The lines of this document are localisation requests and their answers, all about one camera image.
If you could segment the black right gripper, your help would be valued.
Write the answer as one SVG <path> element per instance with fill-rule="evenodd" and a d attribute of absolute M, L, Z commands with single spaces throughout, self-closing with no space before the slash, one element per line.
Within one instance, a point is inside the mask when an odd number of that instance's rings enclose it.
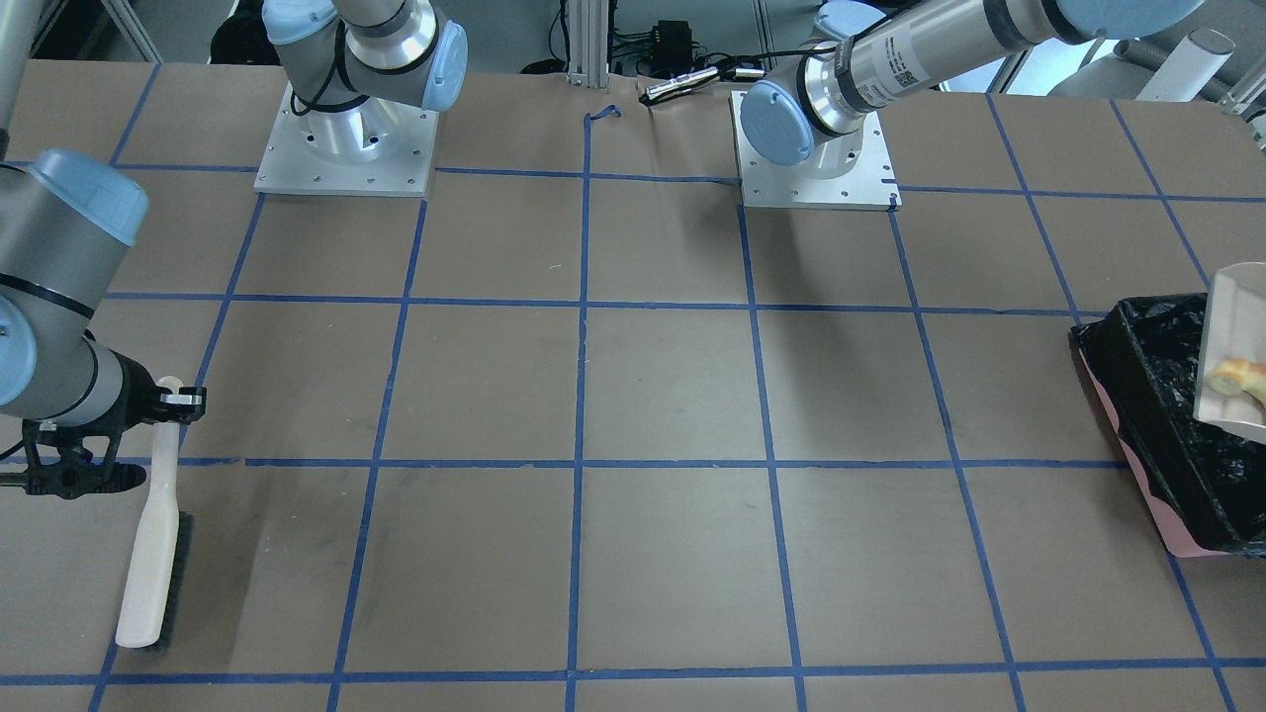
<path fill-rule="evenodd" d="M 27 456 L 23 473 L 4 473 L 1 486 L 27 495 L 84 497 L 97 492 L 128 492 L 146 483 L 146 469 L 118 461 L 127 429 L 142 422 L 192 424 L 208 414 L 208 388 L 162 385 L 127 371 L 122 395 L 104 414 L 86 424 L 54 424 L 23 419 L 20 440 L 3 454 Z"/>

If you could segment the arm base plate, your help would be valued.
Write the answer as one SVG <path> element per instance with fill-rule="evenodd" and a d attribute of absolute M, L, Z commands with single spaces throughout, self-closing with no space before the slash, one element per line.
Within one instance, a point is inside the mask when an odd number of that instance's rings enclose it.
<path fill-rule="evenodd" d="M 880 114 L 868 114 L 862 128 L 849 136 L 818 144 L 805 162 L 779 166 L 758 155 L 742 130 L 744 95 L 730 94 L 744 207 L 849 212 L 896 212 L 903 207 Z"/>
<path fill-rule="evenodd" d="M 371 98 L 298 117 L 287 85 L 253 188 L 262 194 L 399 196 L 428 193 L 441 114 Z"/>

